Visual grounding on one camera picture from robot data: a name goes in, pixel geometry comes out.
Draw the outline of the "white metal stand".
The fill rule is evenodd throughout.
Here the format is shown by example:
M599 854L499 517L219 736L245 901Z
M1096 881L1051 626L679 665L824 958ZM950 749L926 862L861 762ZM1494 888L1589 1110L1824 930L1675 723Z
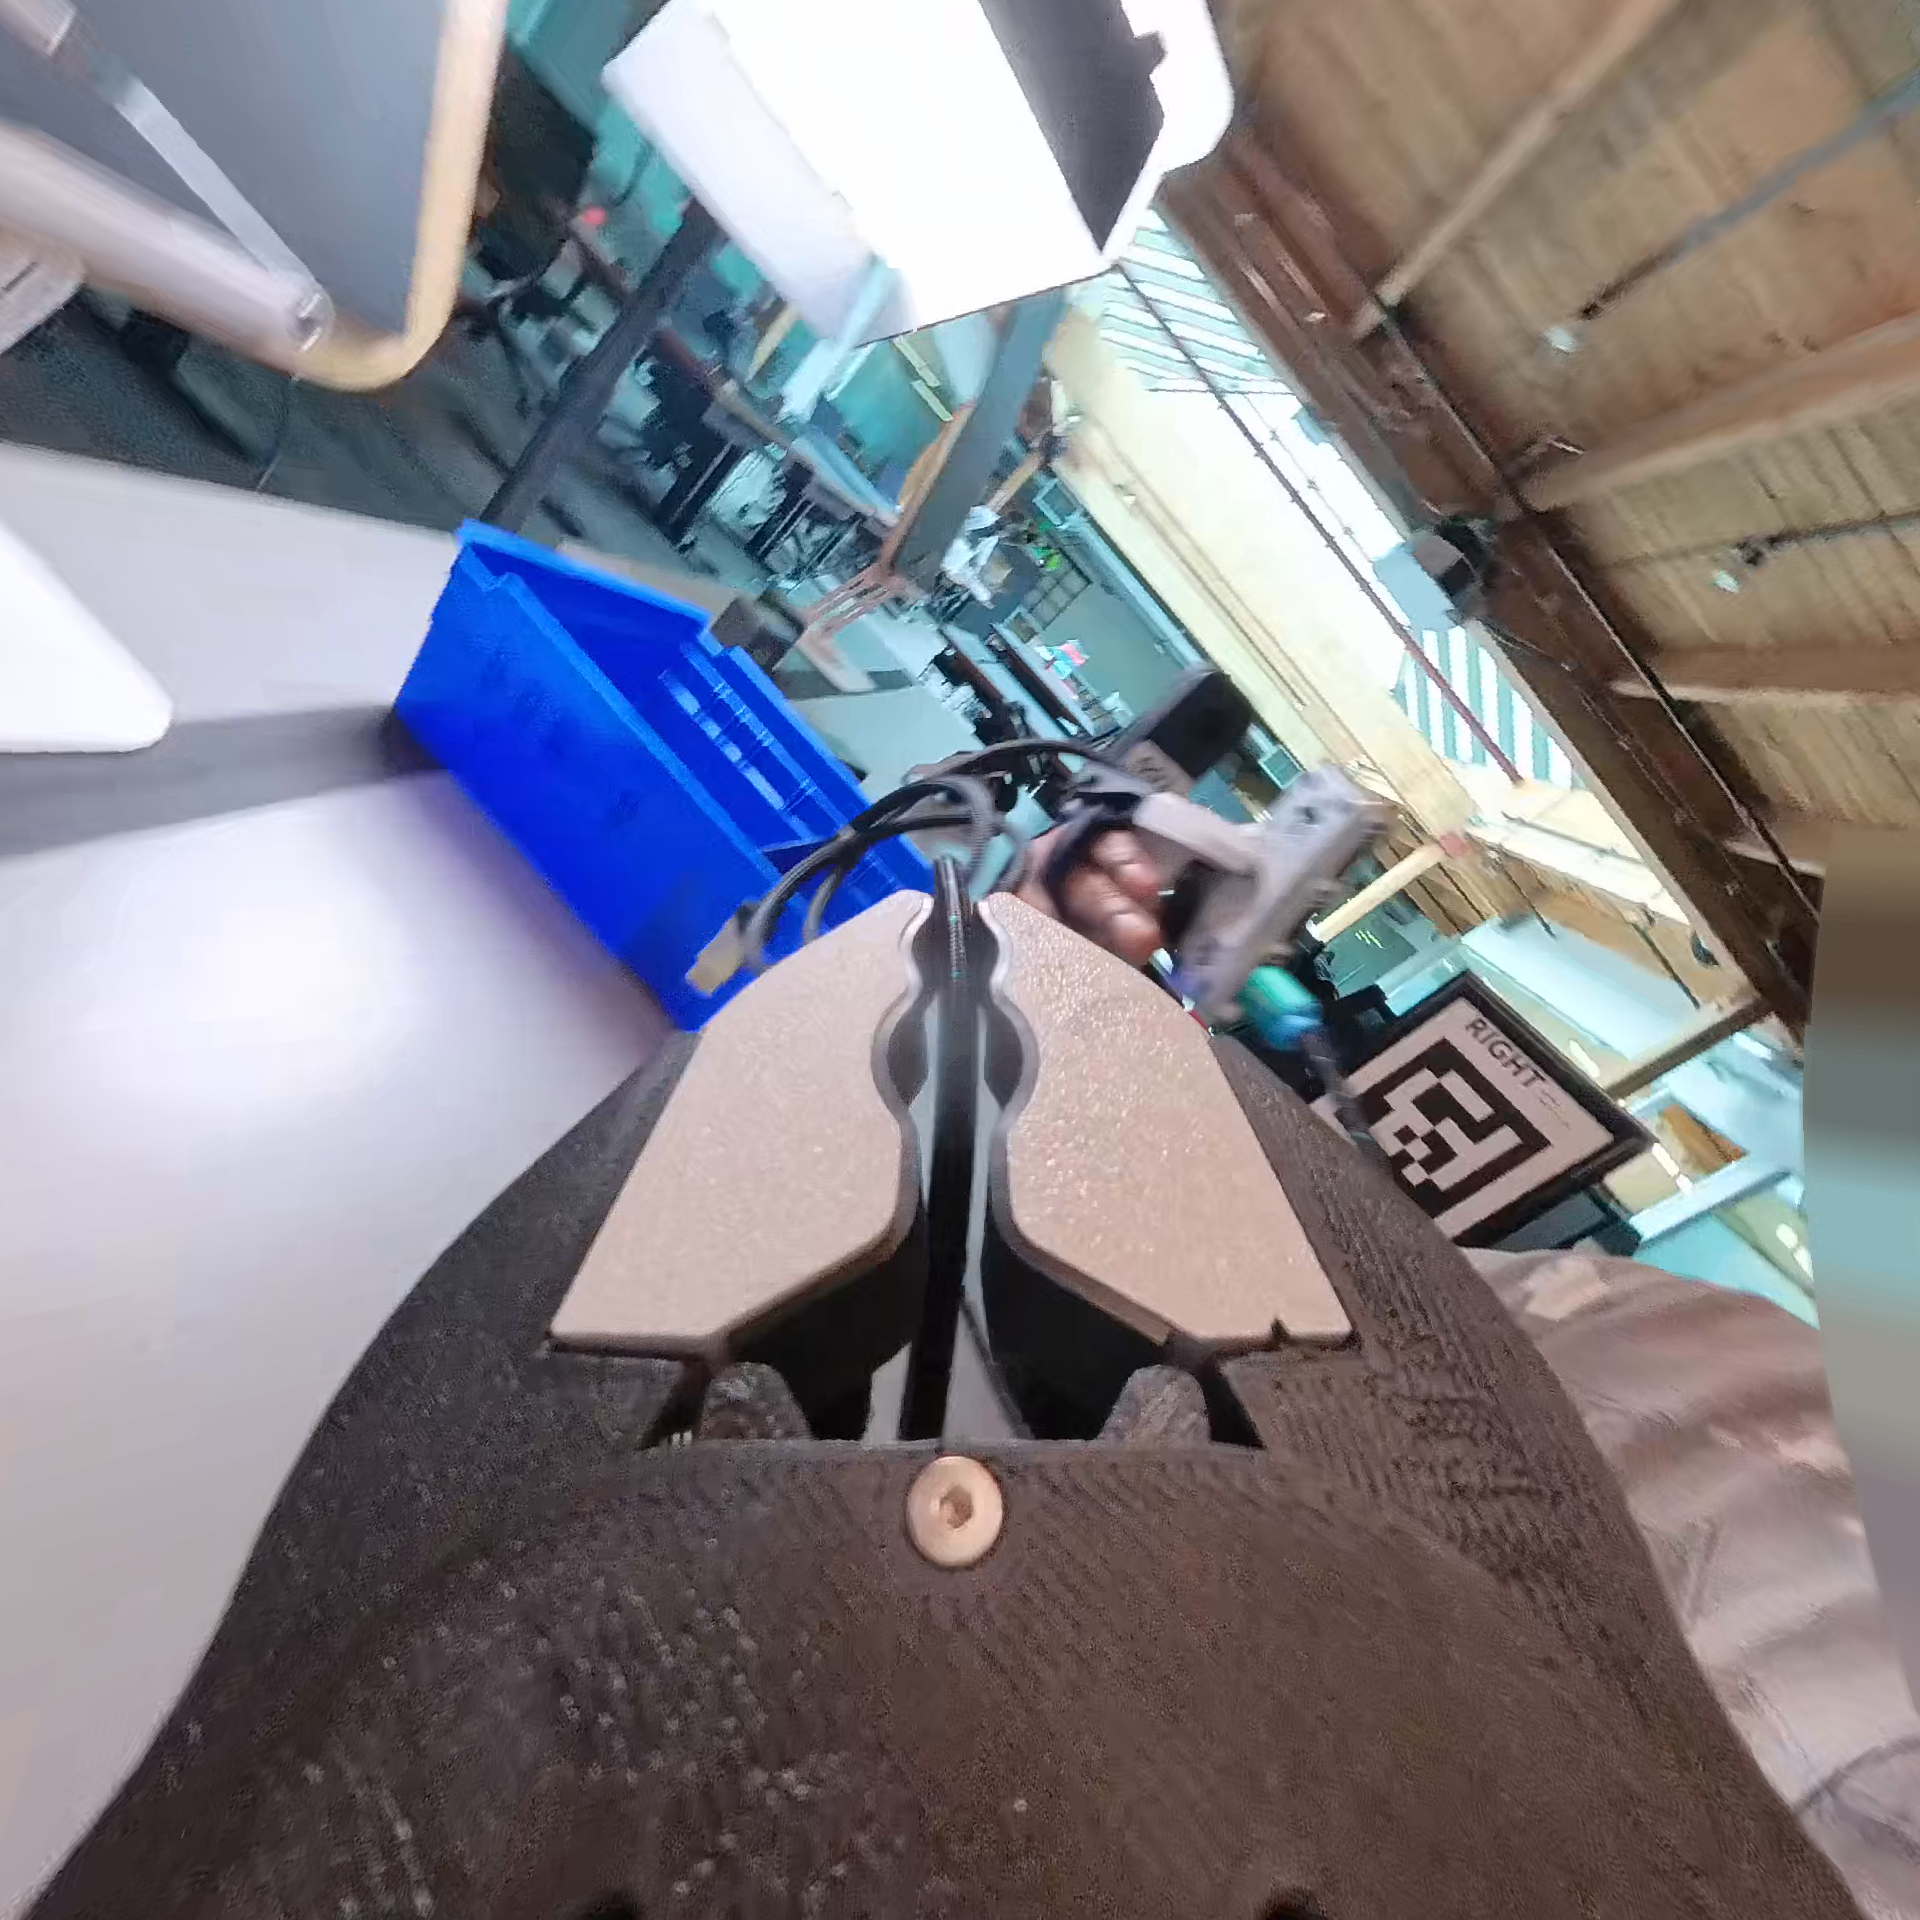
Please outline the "white metal stand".
M152 95L132 87L119 105L201 213L4 123L3 350L95 285L228 349L299 366L334 319L315 274ZM174 713L155 677L4 528L4 755L141 753Z

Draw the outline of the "black board with wooden edge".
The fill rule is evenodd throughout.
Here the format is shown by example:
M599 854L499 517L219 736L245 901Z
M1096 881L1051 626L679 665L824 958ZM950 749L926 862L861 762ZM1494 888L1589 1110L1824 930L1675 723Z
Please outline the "black board with wooden edge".
M504 2L4 2L4 350L110 293L335 393L463 277Z

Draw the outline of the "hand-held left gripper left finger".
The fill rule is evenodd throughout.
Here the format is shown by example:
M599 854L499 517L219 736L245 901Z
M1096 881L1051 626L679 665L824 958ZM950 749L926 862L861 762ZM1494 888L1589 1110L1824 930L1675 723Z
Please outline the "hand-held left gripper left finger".
M896 1034L921 894L756 975L710 1017L549 1325L556 1347L727 1358L904 1247L921 1205Z

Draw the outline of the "framed tag sign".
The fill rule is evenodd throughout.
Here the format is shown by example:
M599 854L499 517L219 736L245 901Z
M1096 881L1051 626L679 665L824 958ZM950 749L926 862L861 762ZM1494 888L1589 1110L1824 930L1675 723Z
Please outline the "framed tag sign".
M1301 1050L1317 1112L1454 1247L1639 1248L1608 1182L1649 1153L1649 1130L1476 976L1403 1016L1379 990L1345 997Z

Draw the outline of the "blue storage bin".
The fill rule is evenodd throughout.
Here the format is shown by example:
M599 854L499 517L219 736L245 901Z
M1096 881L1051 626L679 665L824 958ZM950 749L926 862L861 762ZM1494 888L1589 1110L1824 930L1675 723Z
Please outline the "blue storage bin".
M468 520L395 718L595 939L697 1031L702 955L865 805L704 614Z

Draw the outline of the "black light stand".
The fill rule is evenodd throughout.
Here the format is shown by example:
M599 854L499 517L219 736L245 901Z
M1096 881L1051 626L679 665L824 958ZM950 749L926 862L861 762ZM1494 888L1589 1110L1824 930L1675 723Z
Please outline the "black light stand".
M620 383L648 353L661 326L721 239L708 206L691 197L654 263L616 304L613 322L563 378L534 434L479 510L481 523L515 535L541 510L563 472L592 442Z

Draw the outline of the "bright studio light panel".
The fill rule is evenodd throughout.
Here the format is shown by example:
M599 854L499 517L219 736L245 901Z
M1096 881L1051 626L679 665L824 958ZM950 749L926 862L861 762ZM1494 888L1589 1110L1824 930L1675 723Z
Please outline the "bright studio light panel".
M671 2L604 87L853 346L1104 274L1235 107L1205 2Z

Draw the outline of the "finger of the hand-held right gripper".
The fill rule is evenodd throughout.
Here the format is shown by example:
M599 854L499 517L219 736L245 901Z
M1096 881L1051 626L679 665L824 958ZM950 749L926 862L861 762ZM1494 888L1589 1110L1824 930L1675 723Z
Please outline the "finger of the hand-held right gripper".
M1228 885L1255 896L1280 885L1267 824L1230 824L1185 798L1148 792L1134 808L1134 838L1164 896L1193 877L1205 890Z
M1247 978L1292 949L1310 919L1307 881L1201 878L1183 927L1183 1000L1232 1021Z

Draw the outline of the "ceiling projector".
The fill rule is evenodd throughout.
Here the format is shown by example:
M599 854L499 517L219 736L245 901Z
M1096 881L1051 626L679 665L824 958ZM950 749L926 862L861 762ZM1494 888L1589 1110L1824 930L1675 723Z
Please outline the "ceiling projector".
M1411 530L1407 554L1454 609L1475 609L1499 573L1493 520L1452 514Z

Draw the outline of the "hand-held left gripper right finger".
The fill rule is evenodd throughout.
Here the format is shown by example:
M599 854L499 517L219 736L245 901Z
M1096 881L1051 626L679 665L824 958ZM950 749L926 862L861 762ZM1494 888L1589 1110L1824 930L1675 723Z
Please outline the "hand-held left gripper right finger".
M1155 1347L1343 1345L1352 1322L1205 1026L1030 905L991 896L1009 1089L991 1218L1049 1282Z

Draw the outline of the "black hdmi switch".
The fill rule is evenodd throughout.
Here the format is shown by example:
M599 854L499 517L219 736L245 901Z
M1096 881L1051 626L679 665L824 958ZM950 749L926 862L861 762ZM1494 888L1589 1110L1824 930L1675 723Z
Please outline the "black hdmi switch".
M1379 793L1343 768L1329 763L1299 775L1257 833L1261 910L1285 929L1312 922L1343 898L1348 872L1384 829L1388 808Z

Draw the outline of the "person's right hand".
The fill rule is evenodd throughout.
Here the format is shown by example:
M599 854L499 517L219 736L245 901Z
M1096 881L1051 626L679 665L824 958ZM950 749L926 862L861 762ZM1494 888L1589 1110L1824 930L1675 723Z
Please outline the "person's right hand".
M1072 930L1128 970L1144 970L1160 949L1160 877L1128 830L1085 842L1059 885L1059 901Z

